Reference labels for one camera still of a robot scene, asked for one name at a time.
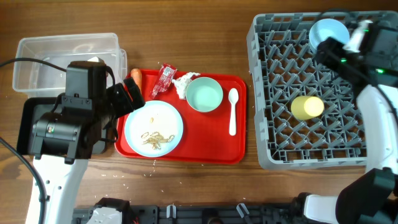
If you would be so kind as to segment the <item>light blue bowl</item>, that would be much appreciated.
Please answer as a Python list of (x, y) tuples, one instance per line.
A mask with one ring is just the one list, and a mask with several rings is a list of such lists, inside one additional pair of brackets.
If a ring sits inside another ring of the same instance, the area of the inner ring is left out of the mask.
[(309, 46), (313, 53), (317, 52), (318, 45), (327, 38), (332, 37), (343, 44), (350, 40), (346, 26), (335, 19), (321, 19), (312, 25), (309, 32)]

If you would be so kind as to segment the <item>yellow plastic cup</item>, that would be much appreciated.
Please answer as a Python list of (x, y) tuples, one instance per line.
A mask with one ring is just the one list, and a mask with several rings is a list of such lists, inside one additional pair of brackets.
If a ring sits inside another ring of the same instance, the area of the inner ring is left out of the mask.
[(316, 96), (298, 96), (290, 107), (296, 119), (307, 120), (320, 116), (325, 109), (322, 99)]

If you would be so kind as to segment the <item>mint green bowl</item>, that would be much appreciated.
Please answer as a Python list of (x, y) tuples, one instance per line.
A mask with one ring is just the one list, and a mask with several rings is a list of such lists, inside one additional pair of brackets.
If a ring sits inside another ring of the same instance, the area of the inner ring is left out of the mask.
[(187, 86), (186, 100), (195, 111), (207, 113), (219, 107), (223, 100), (223, 89), (212, 78), (196, 78)]

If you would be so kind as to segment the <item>white plastic spoon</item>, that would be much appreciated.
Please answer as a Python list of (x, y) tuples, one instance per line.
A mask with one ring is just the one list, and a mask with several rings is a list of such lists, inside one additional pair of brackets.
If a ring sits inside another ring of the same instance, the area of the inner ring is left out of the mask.
[(239, 100), (239, 94), (237, 89), (232, 88), (228, 94), (228, 100), (231, 104), (231, 112), (230, 112), (230, 119), (229, 119), (229, 135), (235, 136), (236, 135), (236, 103)]

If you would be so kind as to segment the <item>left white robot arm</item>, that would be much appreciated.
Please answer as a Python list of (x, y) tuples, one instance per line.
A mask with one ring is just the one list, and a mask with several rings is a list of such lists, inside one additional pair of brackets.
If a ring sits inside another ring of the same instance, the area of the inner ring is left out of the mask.
[(122, 83), (104, 62), (73, 61), (63, 70), (65, 91), (33, 125), (28, 149), (8, 148), (33, 176), (26, 223), (70, 223), (94, 145), (116, 143), (114, 122), (145, 105), (136, 77)]

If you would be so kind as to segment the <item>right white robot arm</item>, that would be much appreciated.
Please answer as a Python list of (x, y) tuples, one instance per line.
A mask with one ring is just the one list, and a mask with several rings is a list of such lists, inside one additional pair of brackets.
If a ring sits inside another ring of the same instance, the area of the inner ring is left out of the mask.
[(320, 223), (397, 223), (397, 29), (356, 22), (347, 42), (316, 20), (315, 60), (350, 82), (362, 115), (366, 172), (337, 196), (308, 194), (303, 214)]

